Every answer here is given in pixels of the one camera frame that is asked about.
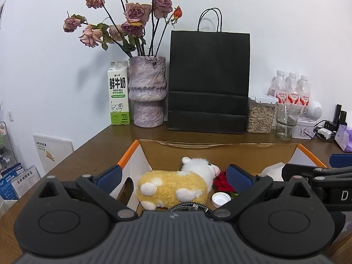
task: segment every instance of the orange rosebud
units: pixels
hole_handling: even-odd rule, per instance
[[[182,17],[182,10],[181,10],[180,6],[178,6],[178,7],[175,9],[173,15],[174,15],[174,20],[177,20],[177,19],[179,19],[179,18]]]

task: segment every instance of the brown tabletop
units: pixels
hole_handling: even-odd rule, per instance
[[[50,174],[57,176],[61,181],[73,181],[82,174],[99,174],[116,164],[136,139],[181,143],[287,143],[276,138],[274,134],[227,135],[180,132],[168,130],[165,124],[153,129],[134,125],[109,126],[58,164]],[[327,166],[332,154],[342,153],[336,143],[327,143],[319,139],[292,139],[290,143],[301,143]],[[13,263],[22,254],[13,234],[13,224],[36,187],[29,190],[0,219],[1,264]],[[331,247],[328,255],[337,264],[352,263],[352,238],[347,237],[343,243]]]

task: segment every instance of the white round speaker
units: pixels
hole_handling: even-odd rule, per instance
[[[323,114],[321,104],[317,101],[311,101],[308,105],[307,117],[312,120],[318,120]]]

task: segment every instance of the paper bag handle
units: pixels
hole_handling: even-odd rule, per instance
[[[200,22],[202,21],[202,19],[204,18],[204,16],[207,14],[207,12],[209,12],[209,11],[211,11],[211,10],[214,11],[214,12],[216,13],[217,17],[218,17],[218,27],[216,28],[216,32],[219,31],[219,25],[220,25],[220,32],[222,32],[222,13],[221,13],[220,9],[219,9],[219,8],[216,8],[216,7],[206,9],[206,10],[200,15],[199,20],[198,20],[198,28],[197,28],[197,31],[199,31]]]

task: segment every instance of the plush sheep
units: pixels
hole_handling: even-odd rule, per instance
[[[148,211],[170,208],[180,202],[205,204],[219,167],[205,159],[182,158],[181,171],[150,171],[138,182],[137,197]]]

